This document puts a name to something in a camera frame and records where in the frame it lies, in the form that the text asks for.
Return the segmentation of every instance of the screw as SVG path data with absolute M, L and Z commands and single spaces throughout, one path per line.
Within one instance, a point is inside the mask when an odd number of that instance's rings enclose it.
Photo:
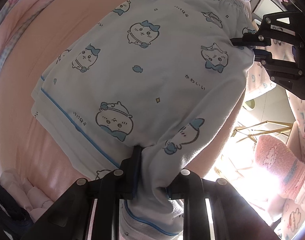
M 124 172 L 122 170 L 115 170 L 114 171 L 115 176 L 121 176 L 122 174 L 124 174 Z
M 77 180 L 77 185 L 78 186 L 82 186 L 82 185 L 85 185 L 85 184 L 86 184 L 86 179 L 81 178 L 81 179 Z
M 184 169 L 184 170 L 181 170 L 180 173 L 183 174 L 184 176 L 188 176 L 190 174 L 190 171 Z
M 226 181 L 225 179 L 223 179 L 223 178 L 220 178 L 220 179 L 217 180 L 217 183 L 218 183 L 219 185 L 226 185 L 226 184 L 227 184 L 227 181 Z

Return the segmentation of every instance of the metal rivet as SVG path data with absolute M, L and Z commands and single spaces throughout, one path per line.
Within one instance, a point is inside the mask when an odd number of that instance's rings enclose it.
M 227 184 L 227 181 L 226 181 L 225 179 L 223 179 L 223 178 L 220 178 L 220 179 L 217 180 L 217 183 L 218 183 L 219 185 L 226 185 L 226 184 Z
M 86 184 L 86 179 L 81 178 L 77 180 L 77 185 L 82 186 Z
M 184 169 L 184 170 L 181 170 L 180 173 L 183 174 L 184 176 L 188 176 L 190 174 L 190 171 Z
M 115 176 L 121 176 L 122 174 L 124 174 L 124 172 L 122 170 L 115 170 L 114 171 Z

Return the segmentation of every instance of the pink sock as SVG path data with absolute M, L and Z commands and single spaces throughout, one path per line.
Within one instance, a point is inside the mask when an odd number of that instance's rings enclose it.
M 262 135 L 255 148 L 255 162 L 279 178 L 279 194 L 295 199 L 305 181 L 305 164 L 280 140 Z

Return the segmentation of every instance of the blue trim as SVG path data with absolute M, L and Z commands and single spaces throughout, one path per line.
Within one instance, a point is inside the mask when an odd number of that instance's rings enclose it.
M 138 222 L 141 222 L 141 223 L 144 223 L 144 224 L 147 224 L 153 228 L 155 228 L 156 230 L 158 230 L 159 232 L 165 234 L 165 235 L 168 235 L 168 236 L 177 236 L 179 234 L 172 234 L 172 233 L 168 233 L 164 230 L 162 230 L 160 227 L 156 226 L 155 224 L 149 222 L 149 221 L 145 221 L 145 220 L 142 220 L 138 217 L 135 217 L 135 215 L 130 211 L 129 207 L 128 207 L 128 203 L 127 203 L 127 200 L 124 200 L 124 203 L 125 203 L 125 208 L 126 208 L 126 211 L 128 212 L 128 214 L 135 220 L 137 220 Z
M 104 156 L 107 160 L 109 160 L 113 165 L 115 165 L 117 168 L 119 168 L 119 164 L 115 162 L 109 155 L 107 155 L 100 147 L 88 136 L 85 134 L 85 132 L 70 118 L 70 116 L 54 101 L 54 99 L 51 98 L 48 93 L 43 90 L 43 88 L 40 88 L 40 90 L 59 108 L 60 111 L 63 112 L 63 114 L 69 119 L 69 121 L 78 128 L 78 131 L 82 133 L 83 136 Z

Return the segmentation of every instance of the pink bed sheet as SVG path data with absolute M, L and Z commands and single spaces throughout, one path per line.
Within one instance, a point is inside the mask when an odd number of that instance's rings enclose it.
M 56 200 L 83 177 L 31 115 L 30 94 L 46 67 L 125 0 L 55 0 L 29 25 L 0 74 L 0 174 L 21 178 Z

